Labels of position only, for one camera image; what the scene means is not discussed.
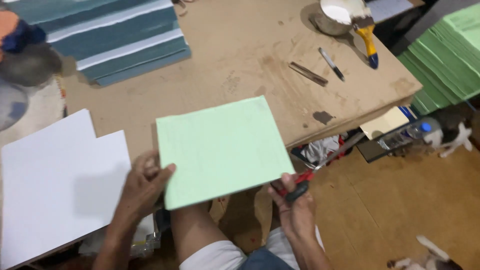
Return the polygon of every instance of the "white paper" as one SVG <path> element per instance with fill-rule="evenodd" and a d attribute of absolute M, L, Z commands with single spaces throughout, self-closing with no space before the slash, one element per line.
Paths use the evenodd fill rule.
<path fill-rule="evenodd" d="M 2 270 L 108 225 L 131 168 L 124 132 L 97 139 L 88 110 L 4 146 L 1 155 Z M 136 238 L 153 232 L 150 220 Z"/>
<path fill-rule="evenodd" d="M 413 4 L 408 0 L 374 0 L 368 2 L 367 7 L 370 8 L 373 20 L 377 23 L 411 9 Z"/>

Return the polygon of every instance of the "red scissors handle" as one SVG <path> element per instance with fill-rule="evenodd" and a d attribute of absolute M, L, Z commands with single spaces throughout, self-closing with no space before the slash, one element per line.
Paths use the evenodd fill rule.
<path fill-rule="evenodd" d="M 299 184 L 303 181 L 310 181 L 315 174 L 313 173 L 312 169 L 308 169 L 304 173 L 300 174 L 298 178 L 295 180 L 296 184 Z M 280 190 L 277 190 L 278 194 L 282 197 L 285 197 L 287 195 L 288 191 L 285 188 L 282 188 Z"/>

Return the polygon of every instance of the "paintbrush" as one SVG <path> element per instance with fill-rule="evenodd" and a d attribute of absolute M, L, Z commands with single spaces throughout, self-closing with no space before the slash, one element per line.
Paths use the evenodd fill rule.
<path fill-rule="evenodd" d="M 377 49 L 373 43 L 373 29 L 375 28 L 375 22 L 372 18 L 372 13 L 370 9 L 366 9 L 367 12 L 360 16 L 352 17 L 353 30 L 355 33 L 360 35 L 360 37 L 365 42 L 365 47 L 367 47 L 367 56 L 368 62 L 373 69 L 378 68 L 378 54 Z"/>

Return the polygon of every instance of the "table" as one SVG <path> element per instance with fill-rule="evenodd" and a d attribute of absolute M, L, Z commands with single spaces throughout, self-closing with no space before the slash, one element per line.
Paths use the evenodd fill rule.
<path fill-rule="evenodd" d="M 189 4 L 180 26 L 188 60 L 107 87 L 89 85 L 66 61 L 69 113 L 90 110 L 97 136 L 125 130 L 130 157 L 156 148 L 155 119 L 265 95 L 287 147 L 356 128 L 409 104 L 421 88 L 375 38 L 380 66 L 370 68 L 361 38 L 317 32 L 309 0 L 211 1 Z M 318 52 L 324 48 L 346 78 Z M 327 78 L 321 87 L 288 68 L 295 61 Z"/>

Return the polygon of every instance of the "light green board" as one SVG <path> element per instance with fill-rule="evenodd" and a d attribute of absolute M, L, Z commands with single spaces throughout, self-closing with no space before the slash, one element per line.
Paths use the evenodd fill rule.
<path fill-rule="evenodd" d="M 156 120 L 160 162 L 177 165 L 167 210 L 232 194 L 294 173 L 265 97 Z"/>

